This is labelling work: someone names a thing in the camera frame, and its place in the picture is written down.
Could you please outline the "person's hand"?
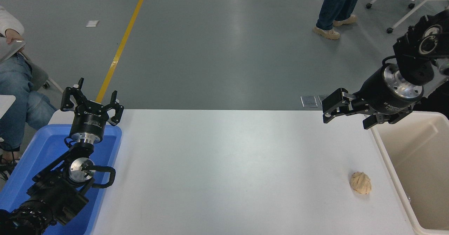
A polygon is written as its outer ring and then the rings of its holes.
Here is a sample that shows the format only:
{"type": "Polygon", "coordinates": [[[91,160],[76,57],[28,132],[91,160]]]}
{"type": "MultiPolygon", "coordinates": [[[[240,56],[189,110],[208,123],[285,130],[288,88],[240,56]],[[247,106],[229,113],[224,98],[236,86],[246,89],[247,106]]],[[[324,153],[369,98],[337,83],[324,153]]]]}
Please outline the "person's hand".
{"type": "Polygon", "coordinates": [[[5,38],[7,44],[11,44],[16,40],[24,41],[24,38],[16,30],[10,28],[5,31],[5,38]]]}

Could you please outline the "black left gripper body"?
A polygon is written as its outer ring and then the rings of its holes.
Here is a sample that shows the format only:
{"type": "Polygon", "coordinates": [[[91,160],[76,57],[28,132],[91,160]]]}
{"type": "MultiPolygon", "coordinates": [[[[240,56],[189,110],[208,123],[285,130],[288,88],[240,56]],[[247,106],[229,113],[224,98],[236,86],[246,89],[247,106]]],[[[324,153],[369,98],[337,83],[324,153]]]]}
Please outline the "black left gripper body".
{"type": "Polygon", "coordinates": [[[103,105],[90,100],[79,102],[74,109],[74,120],[69,136],[74,138],[76,134],[89,133],[102,138],[108,119],[103,105]]]}

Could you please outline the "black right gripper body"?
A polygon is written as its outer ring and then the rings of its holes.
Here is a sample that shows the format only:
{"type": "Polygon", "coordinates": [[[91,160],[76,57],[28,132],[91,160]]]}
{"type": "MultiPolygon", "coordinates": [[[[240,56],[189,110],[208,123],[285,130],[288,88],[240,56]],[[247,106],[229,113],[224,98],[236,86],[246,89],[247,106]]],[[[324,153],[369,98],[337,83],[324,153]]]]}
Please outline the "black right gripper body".
{"type": "Polygon", "coordinates": [[[375,111],[392,115],[418,102],[423,87],[407,81],[397,65],[384,65],[363,83],[357,96],[375,111]]]}

